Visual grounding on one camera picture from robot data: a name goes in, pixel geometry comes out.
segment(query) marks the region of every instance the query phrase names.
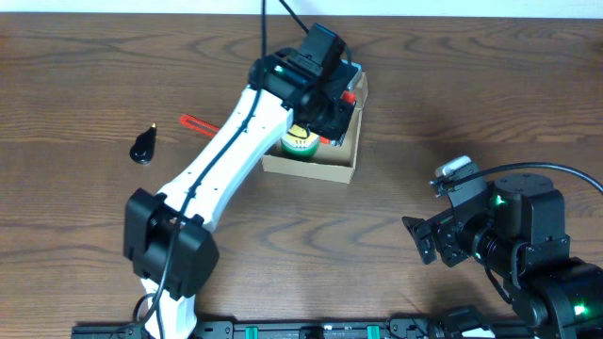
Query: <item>wooden surface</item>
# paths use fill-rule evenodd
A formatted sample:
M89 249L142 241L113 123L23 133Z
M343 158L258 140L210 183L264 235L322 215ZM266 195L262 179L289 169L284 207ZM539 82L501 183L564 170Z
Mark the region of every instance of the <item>wooden surface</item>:
M556 161L603 179L599 21L303 18L351 46L370 93L350 185L256 167L215 237L201 314L241 320L435 315L474 303L510 315L483 269L420 263L400 217L447 207L433 170L460 154L485 169ZM0 337L66 338L78 321L127 321L143 290L122 257L123 207L157 191L207 139L259 55L259 19L0 15ZM269 18L269 49L298 46ZM132 162L156 121L150 166ZM603 201L547 172L566 201L573 254L603 265Z

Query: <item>red object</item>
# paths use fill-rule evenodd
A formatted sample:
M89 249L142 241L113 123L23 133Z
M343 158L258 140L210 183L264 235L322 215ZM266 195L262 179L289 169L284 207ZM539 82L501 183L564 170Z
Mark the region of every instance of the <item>red object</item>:
M341 100L354 105L354 103L356 102L356 93L352 91L344 91L343 95L341 95Z
M207 121L202 121L201 119L195 118L190 114L184 114L182 117L180 117L180 124L208 137L215 137L216 133L218 133L220 130L218 126Z

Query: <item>green light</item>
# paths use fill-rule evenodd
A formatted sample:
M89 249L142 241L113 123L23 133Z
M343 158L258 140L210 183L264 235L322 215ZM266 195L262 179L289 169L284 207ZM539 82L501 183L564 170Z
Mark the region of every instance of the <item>green light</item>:
M583 305L574 306L574 313L576 315L586 315L586 307L584 307Z
M499 205L502 205L503 203L507 203L507 202L503 201L502 197L497 195L497 198L494 200L494 205L499 206Z

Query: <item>white background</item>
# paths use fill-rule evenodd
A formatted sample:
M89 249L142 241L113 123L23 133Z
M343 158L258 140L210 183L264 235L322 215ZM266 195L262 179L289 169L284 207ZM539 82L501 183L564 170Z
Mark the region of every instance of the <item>white background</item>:
M603 18L603 0L288 0L300 15ZM258 14L259 0L0 0L0 11ZM268 0L269 14L285 14Z

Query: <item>open box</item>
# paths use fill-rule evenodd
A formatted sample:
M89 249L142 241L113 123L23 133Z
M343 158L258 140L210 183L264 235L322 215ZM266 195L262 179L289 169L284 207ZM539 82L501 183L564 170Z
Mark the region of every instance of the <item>open box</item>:
M360 122L368 96L368 82L365 73L362 74L354 91L356 107L351 116L350 127L340 147L321 143L316 154L308 159L300 160L284 153L281 149L281 142L277 142L262 157L264 170L349 184L356 169Z

